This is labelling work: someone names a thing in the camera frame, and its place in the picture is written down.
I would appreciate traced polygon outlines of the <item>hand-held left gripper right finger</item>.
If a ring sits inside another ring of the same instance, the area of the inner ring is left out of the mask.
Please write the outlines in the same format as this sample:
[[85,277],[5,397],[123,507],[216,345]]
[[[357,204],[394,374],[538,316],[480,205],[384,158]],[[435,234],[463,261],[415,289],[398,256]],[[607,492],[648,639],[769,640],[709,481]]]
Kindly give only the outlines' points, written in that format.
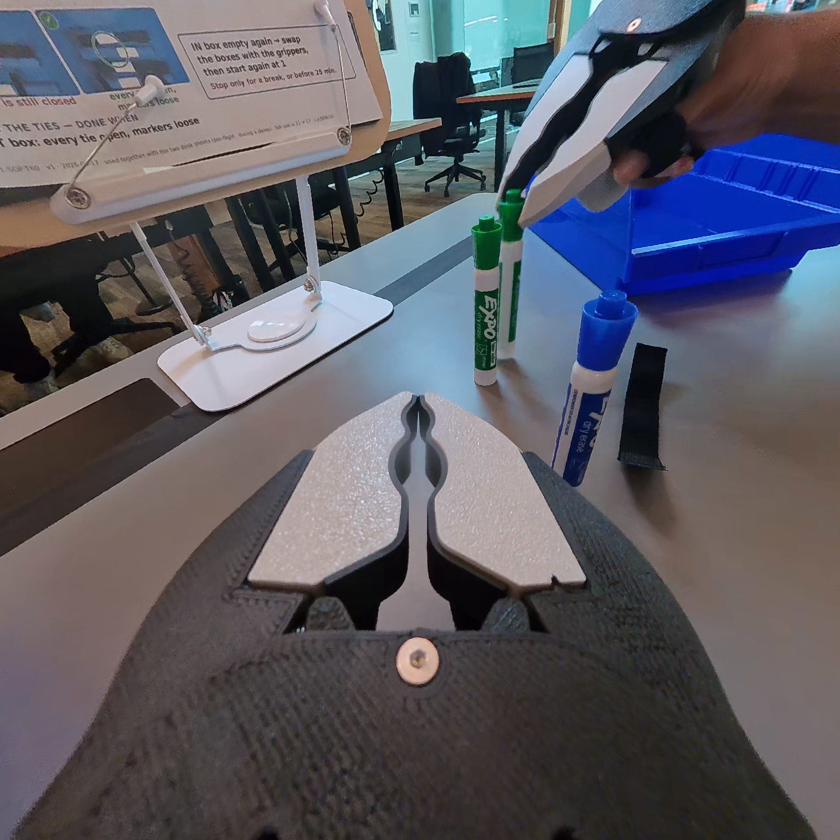
[[586,585],[524,454],[487,421],[435,393],[418,399],[426,447],[427,570],[456,628],[480,628],[509,598]]

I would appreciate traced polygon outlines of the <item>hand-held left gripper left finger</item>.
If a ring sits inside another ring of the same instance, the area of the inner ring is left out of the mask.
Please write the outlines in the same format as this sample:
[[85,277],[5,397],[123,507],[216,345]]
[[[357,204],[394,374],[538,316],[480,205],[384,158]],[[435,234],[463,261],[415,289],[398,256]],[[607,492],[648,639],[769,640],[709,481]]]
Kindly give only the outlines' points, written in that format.
[[251,585],[335,597],[357,628],[376,627],[381,604],[406,578],[416,400],[396,393],[313,450],[248,573]]

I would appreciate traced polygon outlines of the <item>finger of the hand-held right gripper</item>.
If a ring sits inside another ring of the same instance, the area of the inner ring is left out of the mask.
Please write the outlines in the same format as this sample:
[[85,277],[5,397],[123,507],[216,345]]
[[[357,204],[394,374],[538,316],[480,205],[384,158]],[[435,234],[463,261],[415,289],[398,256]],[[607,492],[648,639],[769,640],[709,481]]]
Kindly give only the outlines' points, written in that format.
[[562,53],[534,95],[501,176],[526,196],[611,195],[611,47]]
[[589,190],[611,168],[609,143],[676,81],[666,59],[555,59],[518,133],[520,228]]

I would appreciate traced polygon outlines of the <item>blue dry erase marker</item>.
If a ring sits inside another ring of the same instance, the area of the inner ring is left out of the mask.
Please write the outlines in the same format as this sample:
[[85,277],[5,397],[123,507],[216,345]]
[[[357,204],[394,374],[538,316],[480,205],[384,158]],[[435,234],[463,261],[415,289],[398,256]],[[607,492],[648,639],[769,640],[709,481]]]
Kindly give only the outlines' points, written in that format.
[[621,290],[603,290],[582,308],[576,359],[551,460],[572,487],[585,477],[637,313]]

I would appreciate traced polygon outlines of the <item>green dry erase marker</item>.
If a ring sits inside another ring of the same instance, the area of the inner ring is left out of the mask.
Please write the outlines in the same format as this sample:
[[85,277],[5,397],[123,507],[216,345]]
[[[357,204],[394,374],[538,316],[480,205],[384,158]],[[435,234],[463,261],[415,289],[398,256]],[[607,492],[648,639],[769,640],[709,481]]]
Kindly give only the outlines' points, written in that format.
[[474,260],[474,341],[477,385],[497,381],[501,224],[493,215],[471,228]]
[[498,361],[509,360],[515,354],[523,237],[519,222],[523,205],[524,198],[519,189],[508,189],[498,204],[502,228],[499,258]]

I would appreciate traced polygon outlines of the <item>person's right hand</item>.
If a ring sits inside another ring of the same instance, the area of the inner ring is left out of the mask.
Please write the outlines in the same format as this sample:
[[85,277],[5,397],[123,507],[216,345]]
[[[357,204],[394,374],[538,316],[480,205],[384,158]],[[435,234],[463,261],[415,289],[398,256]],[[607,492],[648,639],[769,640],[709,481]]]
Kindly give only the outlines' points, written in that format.
[[838,9],[746,16],[679,111],[705,151],[763,133],[838,144]]

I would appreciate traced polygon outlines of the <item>wooden office desk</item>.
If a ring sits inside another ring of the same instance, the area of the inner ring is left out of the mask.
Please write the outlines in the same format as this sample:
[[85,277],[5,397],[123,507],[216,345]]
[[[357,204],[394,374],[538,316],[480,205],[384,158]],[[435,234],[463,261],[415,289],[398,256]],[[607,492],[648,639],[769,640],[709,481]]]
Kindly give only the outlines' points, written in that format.
[[494,166],[495,178],[493,190],[497,192],[501,185],[501,176],[506,163],[508,114],[511,110],[525,109],[538,89],[540,80],[529,80],[510,86],[489,89],[468,94],[456,99],[457,104],[477,105],[482,111],[492,111],[497,115]]

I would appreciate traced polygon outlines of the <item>blue plastic bin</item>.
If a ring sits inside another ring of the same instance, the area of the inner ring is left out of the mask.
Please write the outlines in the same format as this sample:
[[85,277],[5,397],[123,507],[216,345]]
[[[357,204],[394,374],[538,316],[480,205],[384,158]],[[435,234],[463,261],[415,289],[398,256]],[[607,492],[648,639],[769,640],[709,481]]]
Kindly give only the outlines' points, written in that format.
[[795,268],[839,241],[839,148],[781,134],[710,150],[602,212],[571,199],[531,231],[630,298]]

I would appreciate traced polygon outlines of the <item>white document stand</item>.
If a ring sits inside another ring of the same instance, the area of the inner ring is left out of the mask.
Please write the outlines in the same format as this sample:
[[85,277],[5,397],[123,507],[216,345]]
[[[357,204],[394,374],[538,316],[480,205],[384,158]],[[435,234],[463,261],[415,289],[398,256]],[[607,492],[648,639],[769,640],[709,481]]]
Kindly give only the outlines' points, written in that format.
[[[359,161],[383,142],[391,100],[373,24],[364,2],[344,2],[382,117],[309,140],[262,145],[131,175],[82,174],[108,141],[102,139],[73,179],[41,187],[2,188],[2,257],[93,256],[114,259],[116,238],[130,228],[180,312],[185,331],[163,352],[161,371],[197,407],[221,412],[240,406],[311,362],[386,320],[393,310],[369,293],[321,281],[308,176]],[[194,323],[142,230],[166,214],[294,181],[307,274],[297,287],[212,329]]]

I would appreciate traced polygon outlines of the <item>printed instruction sheet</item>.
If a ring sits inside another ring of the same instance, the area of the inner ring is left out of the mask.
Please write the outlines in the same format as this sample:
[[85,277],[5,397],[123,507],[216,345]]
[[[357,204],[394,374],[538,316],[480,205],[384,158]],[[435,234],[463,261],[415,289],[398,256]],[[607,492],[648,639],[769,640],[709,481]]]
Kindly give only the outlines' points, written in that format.
[[344,2],[2,2],[3,189],[378,121]]

